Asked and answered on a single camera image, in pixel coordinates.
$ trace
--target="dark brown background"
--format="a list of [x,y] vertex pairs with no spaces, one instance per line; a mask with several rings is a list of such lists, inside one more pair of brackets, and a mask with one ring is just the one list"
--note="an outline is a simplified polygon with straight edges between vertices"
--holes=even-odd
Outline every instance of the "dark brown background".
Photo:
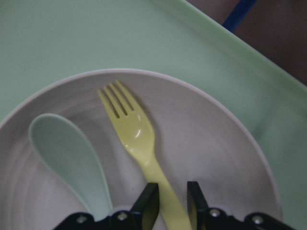
[[[222,24],[239,0],[187,0]],[[234,32],[307,85],[307,0],[258,0]]]

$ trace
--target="cutlery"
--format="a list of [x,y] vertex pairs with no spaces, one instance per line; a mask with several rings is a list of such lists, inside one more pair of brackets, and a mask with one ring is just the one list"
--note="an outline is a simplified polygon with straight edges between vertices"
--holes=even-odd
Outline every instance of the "cutlery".
[[98,90],[125,150],[138,162],[148,182],[159,184],[160,210],[169,230],[191,230],[189,216],[154,154],[154,128],[129,91],[116,81]]
[[85,134],[68,119],[42,114],[29,127],[35,152],[77,195],[95,220],[112,209],[109,189],[97,153]]

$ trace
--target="spoon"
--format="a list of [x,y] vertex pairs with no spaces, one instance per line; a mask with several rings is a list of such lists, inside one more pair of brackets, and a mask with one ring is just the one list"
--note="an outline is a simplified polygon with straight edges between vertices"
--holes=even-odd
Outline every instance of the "spoon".
[[95,220],[113,208],[106,177],[96,151],[85,134],[55,114],[36,117],[29,127],[36,153],[77,195]]

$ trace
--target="blue object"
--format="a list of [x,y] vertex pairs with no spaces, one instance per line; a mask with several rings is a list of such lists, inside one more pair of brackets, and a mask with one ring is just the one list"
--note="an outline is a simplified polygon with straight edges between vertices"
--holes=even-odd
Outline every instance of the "blue object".
[[232,10],[222,26],[230,32],[233,32],[239,26],[256,1],[257,0],[241,0]]

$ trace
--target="metal screw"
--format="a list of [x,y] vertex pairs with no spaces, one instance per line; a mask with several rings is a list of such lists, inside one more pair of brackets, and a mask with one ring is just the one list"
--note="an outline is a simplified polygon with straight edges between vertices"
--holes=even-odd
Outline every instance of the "metal screw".
[[123,221],[123,220],[127,219],[127,217],[128,217],[128,215],[125,212],[121,212],[117,216],[117,219],[120,220],[120,221]]
[[85,216],[83,216],[83,215],[80,215],[80,216],[76,219],[76,221],[77,221],[78,224],[83,224],[84,222],[86,222],[86,220],[87,220],[87,217],[85,217]]
[[210,215],[213,217],[218,217],[221,214],[220,210],[213,208],[210,210]]
[[264,222],[263,218],[261,216],[253,216],[253,218],[251,219],[255,224],[260,225]]

